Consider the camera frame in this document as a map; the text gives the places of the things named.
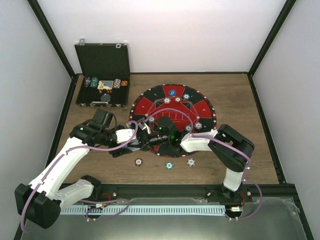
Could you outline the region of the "teal chips seat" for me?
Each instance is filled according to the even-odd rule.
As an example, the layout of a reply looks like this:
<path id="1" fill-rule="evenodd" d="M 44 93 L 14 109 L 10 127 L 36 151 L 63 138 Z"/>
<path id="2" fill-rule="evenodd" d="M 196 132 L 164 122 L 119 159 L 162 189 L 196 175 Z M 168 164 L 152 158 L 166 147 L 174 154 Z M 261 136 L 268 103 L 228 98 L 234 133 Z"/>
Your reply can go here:
<path id="1" fill-rule="evenodd" d="M 190 125 L 185 126 L 185 131 L 190 132 L 192 130 L 192 127 Z"/>
<path id="2" fill-rule="evenodd" d="M 184 98 L 185 100 L 188 100 L 188 99 L 190 98 L 190 95 L 189 95 L 189 94 L 184 94 L 184 95 L 183 95 L 183 98 Z"/>
<path id="3" fill-rule="evenodd" d="M 150 123 L 153 123 L 153 122 L 155 122 L 155 118 L 154 118 L 154 117 L 150 117 L 148 121 L 149 121 Z"/>

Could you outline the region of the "red black chip stack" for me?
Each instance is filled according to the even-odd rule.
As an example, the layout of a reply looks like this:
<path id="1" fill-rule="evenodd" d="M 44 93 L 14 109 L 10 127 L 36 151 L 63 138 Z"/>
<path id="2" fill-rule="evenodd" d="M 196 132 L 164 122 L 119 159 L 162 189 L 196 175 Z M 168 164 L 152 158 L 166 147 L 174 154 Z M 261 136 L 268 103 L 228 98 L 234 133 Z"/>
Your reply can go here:
<path id="1" fill-rule="evenodd" d="M 140 167 L 143 164 L 143 160 L 141 158 L 137 158 L 134 162 L 137 167 Z"/>

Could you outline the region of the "white blue chips top seat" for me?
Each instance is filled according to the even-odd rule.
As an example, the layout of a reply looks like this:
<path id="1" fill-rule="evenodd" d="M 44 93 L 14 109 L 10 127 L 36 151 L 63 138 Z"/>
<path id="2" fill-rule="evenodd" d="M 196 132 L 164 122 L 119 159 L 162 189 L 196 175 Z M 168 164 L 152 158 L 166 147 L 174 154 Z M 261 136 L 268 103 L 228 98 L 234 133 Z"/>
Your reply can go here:
<path id="1" fill-rule="evenodd" d="M 165 104 L 169 104 L 169 103 L 171 102 L 171 99 L 170 99 L 169 97 L 166 97 L 166 98 L 163 100 L 163 102 L 164 102 Z"/>

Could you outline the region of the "white purple chip stack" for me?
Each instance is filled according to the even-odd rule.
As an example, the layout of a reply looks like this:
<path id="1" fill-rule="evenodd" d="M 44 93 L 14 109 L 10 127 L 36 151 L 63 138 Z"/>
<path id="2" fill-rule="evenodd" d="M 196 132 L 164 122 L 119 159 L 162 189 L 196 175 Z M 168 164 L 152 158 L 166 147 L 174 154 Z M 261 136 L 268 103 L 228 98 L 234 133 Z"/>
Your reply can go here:
<path id="1" fill-rule="evenodd" d="M 186 161 L 186 163 L 187 163 L 187 165 L 188 165 L 189 167 L 194 167 L 195 164 L 196 164 L 196 161 L 195 161 L 194 158 L 188 158 L 187 161 Z"/>

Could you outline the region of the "blue small blind button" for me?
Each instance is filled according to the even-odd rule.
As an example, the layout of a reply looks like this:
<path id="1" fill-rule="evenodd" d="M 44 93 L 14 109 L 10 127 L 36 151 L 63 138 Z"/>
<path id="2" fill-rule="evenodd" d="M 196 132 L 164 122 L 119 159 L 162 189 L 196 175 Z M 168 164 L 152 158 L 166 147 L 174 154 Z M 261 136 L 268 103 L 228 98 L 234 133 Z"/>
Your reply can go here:
<path id="1" fill-rule="evenodd" d="M 174 97 L 176 96 L 176 91 L 174 89 L 171 89 L 169 92 L 168 92 L 168 95 L 171 96 L 171 97 Z"/>

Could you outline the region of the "teal chips top seat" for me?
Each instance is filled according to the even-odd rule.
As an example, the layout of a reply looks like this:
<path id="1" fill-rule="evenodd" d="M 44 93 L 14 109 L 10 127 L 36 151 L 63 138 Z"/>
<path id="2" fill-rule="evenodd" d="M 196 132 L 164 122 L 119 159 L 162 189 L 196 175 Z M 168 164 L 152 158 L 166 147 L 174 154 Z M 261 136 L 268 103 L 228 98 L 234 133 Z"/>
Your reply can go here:
<path id="1" fill-rule="evenodd" d="M 188 99 L 190 98 L 190 95 L 189 95 L 189 94 L 184 94 L 184 95 L 183 95 L 183 98 L 184 98 L 185 100 L 188 100 Z"/>

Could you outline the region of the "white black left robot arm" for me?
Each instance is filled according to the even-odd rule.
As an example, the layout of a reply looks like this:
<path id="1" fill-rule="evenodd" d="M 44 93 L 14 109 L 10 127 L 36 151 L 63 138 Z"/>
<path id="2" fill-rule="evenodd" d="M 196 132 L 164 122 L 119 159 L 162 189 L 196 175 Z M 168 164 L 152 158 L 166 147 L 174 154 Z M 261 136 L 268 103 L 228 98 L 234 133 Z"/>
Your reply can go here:
<path id="1" fill-rule="evenodd" d="M 102 196 L 101 182 L 85 175 L 62 188 L 67 176 L 90 151 L 125 150 L 137 139 L 139 125 L 130 120 L 126 126 L 109 129 L 113 114 L 98 109 L 92 119 L 76 125 L 64 146 L 50 164 L 29 184 L 20 184 L 14 191 L 20 227 L 27 233 L 25 222 L 43 229 L 51 227 L 62 210 L 78 202 L 97 202 Z"/>

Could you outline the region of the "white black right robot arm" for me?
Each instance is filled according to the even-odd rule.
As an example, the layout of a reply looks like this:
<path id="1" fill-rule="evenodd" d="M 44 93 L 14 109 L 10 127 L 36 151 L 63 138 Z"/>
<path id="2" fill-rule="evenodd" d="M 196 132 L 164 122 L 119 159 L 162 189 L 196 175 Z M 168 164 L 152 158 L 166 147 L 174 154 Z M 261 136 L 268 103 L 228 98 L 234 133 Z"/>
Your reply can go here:
<path id="1" fill-rule="evenodd" d="M 229 202 L 240 197 L 240 188 L 244 173 L 251 163 L 255 145 L 227 124 L 217 130 L 201 133 L 179 131 L 168 116 L 162 116 L 157 122 L 157 131 L 148 130 L 145 121 L 140 122 L 136 136 L 141 151 L 152 150 L 154 146 L 168 147 L 174 156 L 192 152 L 213 152 L 226 167 L 221 186 L 221 195 Z"/>

